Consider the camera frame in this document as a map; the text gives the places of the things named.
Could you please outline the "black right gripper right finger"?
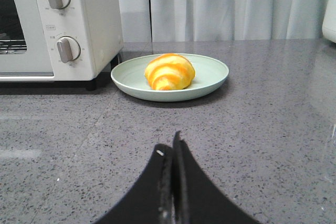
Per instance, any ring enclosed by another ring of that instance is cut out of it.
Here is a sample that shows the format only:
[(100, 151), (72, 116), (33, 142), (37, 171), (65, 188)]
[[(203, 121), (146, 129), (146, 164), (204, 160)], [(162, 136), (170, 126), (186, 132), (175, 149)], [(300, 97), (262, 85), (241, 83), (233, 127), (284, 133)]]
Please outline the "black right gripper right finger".
[(177, 223), (258, 223), (213, 184), (179, 131), (173, 140), (172, 172)]

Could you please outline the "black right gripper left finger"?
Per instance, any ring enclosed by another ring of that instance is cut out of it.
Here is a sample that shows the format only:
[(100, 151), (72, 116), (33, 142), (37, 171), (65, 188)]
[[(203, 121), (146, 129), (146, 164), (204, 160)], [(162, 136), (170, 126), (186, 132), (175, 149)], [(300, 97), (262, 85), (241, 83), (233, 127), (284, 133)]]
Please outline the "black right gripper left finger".
[(171, 223), (173, 150), (156, 144), (134, 185), (96, 223)]

